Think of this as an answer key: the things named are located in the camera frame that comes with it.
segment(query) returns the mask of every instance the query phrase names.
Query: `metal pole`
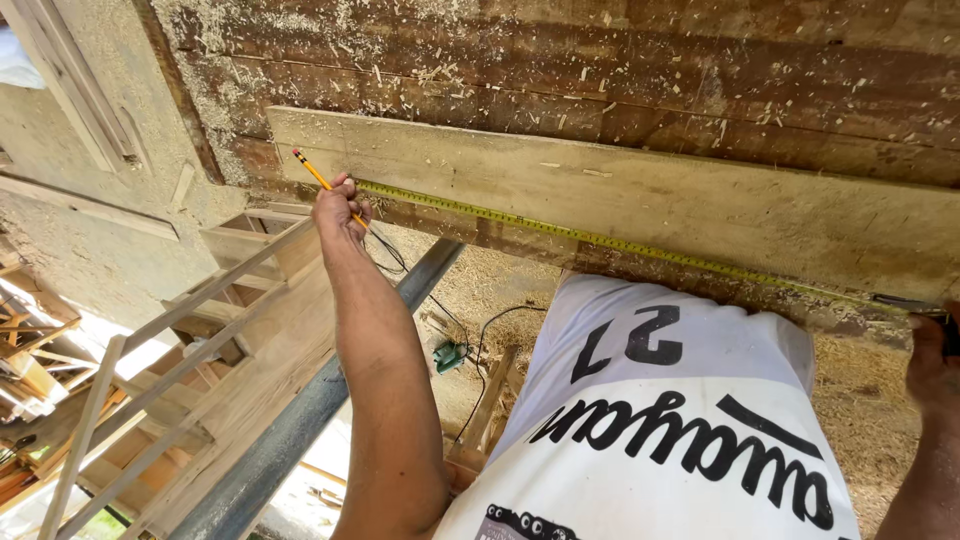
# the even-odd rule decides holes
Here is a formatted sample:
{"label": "metal pole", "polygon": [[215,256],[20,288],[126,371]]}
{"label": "metal pole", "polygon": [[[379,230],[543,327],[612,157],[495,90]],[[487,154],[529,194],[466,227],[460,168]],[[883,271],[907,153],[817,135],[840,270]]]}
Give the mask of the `metal pole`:
{"label": "metal pole", "polygon": [[[411,312],[420,307],[465,247],[446,238],[437,240],[396,286]],[[340,360],[334,355],[187,514],[168,540],[238,538],[348,396]]]}

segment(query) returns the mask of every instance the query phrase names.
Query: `tape measure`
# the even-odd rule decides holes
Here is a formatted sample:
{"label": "tape measure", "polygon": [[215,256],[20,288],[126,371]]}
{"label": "tape measure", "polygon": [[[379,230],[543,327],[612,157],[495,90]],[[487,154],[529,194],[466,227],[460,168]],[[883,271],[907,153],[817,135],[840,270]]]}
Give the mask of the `tape measure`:
{"label": "tape measure", "polygon": [[444,199],[442,197],[435,197],[433,195],[418,193],[417,191],[410,191],[408,189],[393,187],[391,185],[379,184],[376,182],[371,182],[369,180],[360,180],[360,179],[354,179],[354,180],[357,182],[357,187],[360,187],[361,189],[366,189],[371,193],[376,193],[378,195],[390,197],[392,199],[409,201],[412,203],[427,205],[429,207],[435,207],[438,209],[453,210],[460,213],[466,213],[466,214],[475,215],[478,217],[484,217],[487,219],[491,219],[493,221],[499,221],[500,223],[506,223],[508,225],[517,225],[520,227],[535,229],[537,231],[543,231],[545,233],[556,234],[559,236],[566,236],[567,238],[573,238],[576,240],[589,242],[591,244],[596,244],[598,246],[605,246],[608,248],[612,248],[612,249],[627,252],[627,253],[643,255],[645,257],[659,258],[662,260],[669,260],[671,262],[678,262],[679,264],[693,266],[695,268],[702,268],[704,270],[717,272],[719,274],[730,276],[732,278],[738,278],[740,280],[747,280],[749,282],[757,282],[765,285],[774,285],[778,287],[788,288],[804,294],[826,296],[828,298],[832,298],[835,300],[843,300],[845,302],[853,302],[853,303],[861,304],[864,306],[875,307],[877,309],[881,309],[883,311],[888,311],[892,313],[904,313],[904,310],[898,307],[892,307],[886,304],[882,304],[880,302],[873,302],[870,300],[855,298],[853,296],[847,296],[847,295],[826,290],[820,287],[815,287],[812,285],[807,285],[807,284],[798,283],[798,282],[792,282],[789,280],[785,280],[783,278],[771,276],[769,274],[762,274],[760,272],[738,268],[736,266],[731,266],[729,264],[724,264],[721,262],[713,262],[710,260],[691,257],[689,255],[682,255],[679,253],[666,251],[666,250],[655,248],[652,246],[644,246],[642,244],[637,244],[636,242],[621,240],[619,238],[613,238],[603,234],[588,233],[586,231],[580,231],[578,229],[570,229],[569,227],[553,225],[552,223],[546,223],[537,219],[531,219],[529,217],[513,215],[500,210],[485,209],[485,208],[477,207],[475,205],[470,205],[467,203],[459,203],[457,201],[451,201],[449,199]]}

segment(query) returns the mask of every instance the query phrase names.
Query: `yellow pencil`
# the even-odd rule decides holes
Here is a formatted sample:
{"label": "yellow pencil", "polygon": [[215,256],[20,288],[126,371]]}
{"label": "yellow pencil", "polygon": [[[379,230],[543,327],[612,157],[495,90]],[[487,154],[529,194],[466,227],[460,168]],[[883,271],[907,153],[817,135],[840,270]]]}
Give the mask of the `yellow pencil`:
{"label": "yellow pencil", "polygon": [[[303,163],[303,166],[306,167],[306,170],[310,171],[310,173],[313,174],[314,178],[317,179],[317,182],[320,182],[320,185],[322,185],[324,189],[327,189],[327,190],[333,189],[333,187],[330,184],[328,184],[326,180],[324,180],[324,177],[320,176],[320,173],[317,172],[317,169],[313,168],[313,165],[311,165],[310,162],[307,161],[306,158],[303,156],[303,154],[300,153],[300,150],[297,150],[296,148],[294,148],[294,156],[297,156],[297,159],[300,160],[300,163]],[[363,222],[362,217],[360,217],[359,215],[353,212],[351,212],[351,214],[353,215],[353,219],[357,220],[357,223],[359,223],[360,225],[363,225],[364,229],[367,228],[367,224]]]}

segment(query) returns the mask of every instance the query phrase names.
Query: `wood grain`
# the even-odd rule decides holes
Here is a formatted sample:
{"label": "wood grain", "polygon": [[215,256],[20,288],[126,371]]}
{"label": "wood grain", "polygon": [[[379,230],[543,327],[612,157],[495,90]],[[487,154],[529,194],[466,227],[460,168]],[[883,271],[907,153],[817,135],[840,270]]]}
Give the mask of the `wood grain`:
{"label": "wood grain", "polygon": [[930,301],[960,277],[952,191],[336,112],[268,113],[284,172],[301,182],[309,173],[285,157],[295,144],[321,174],[347,170],[762,272]]}

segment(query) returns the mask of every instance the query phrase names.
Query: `wooden stud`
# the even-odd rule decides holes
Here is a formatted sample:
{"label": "wooden stud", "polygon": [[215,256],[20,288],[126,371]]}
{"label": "wooden stud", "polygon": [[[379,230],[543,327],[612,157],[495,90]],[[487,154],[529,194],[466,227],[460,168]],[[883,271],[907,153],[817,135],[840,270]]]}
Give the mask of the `wooden stud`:
{"label": "wooden stud", "polygon": [[94,199],[88,199],[74,195],[73,193],[54,189],[47,185],[26,182],[25,180],[5,174],[0,175],[0,189],[55,207],[78,211],[79,213],[129,227],[142,233],[152,234],[165,240],[175,242],[180,240],[177,236],[177,231],[174,230],[174,226],[167,221],[127,209],[120,209]]}
{"label": "wooden stud", "polygon": [[503,386],[507,379],[507,371],[514,365],[516,353],[519,352],[519,350],[519,345],[509,345],[504,350],[503,357],[500,359],[500,363],[497,365],[496,370],[493,371],[490,382],[487,384],[487,391],[484,392],[483,397],[480,399],[480,405],[477,407],[476,413],[473,414],[473,419],[470,420],[467,432],[464,433],[464,448],[476,450],[476,448],[480,446],[484,431],[487,430],[487,424],[493,416],[493,408],[496,406],[497,401],[500,399],[500,394],[503,392]]}
{"label": "wooden stud", "polygon": [[113,369],[116,367],[117,360],[123,352],[124,341],[126,337],[116,335],[110,339],[107,346],[107,352],[104,354],[104,360],[101,362],[100,370],[90,389],[90,395],[84,404],[84,413],[80,418],[77,431],[70,445],[70,455],[67,457],[63,466],[63,472],[60,474],[60,480],[57,482],[57,488],[54,491],[53,500],[43,517],[43,525],[40,526],[38,540],[53,540],[66,510],[67,500],[70,497],[70,491],[73,484],[77,482],[77,475],[80,473],[80,466],[86,456],[86,450],[90,445],[94,428],[97,424],[98,415],[104,399],[107,397],[107,390],[110,381],[113,379]]}

